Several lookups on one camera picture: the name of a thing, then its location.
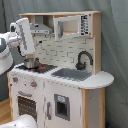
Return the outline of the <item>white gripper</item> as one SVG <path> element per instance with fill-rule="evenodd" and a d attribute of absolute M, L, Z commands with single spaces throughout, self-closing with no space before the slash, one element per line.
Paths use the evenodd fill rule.
<path fill-rule="evenodd" d="M 25 56 L 33 54 L 35 52 L 35 46 L 30 30 L 29 20 L 22 18 L 16 21 L 17 34 L 21 37 L 21 43 L 19 45 L 21 55 Z"/>

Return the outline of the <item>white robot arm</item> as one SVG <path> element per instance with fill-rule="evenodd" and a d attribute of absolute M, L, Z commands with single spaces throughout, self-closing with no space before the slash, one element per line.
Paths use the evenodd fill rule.
<path fill-rule="evenodd" d="M 21 18 L 10 24 L 10 31 L 0 33 L 0 76 L 14 67 L 10 49 L 19 47 L 20 54 L 26 56 L 35 52 L 29 20 Z"/>

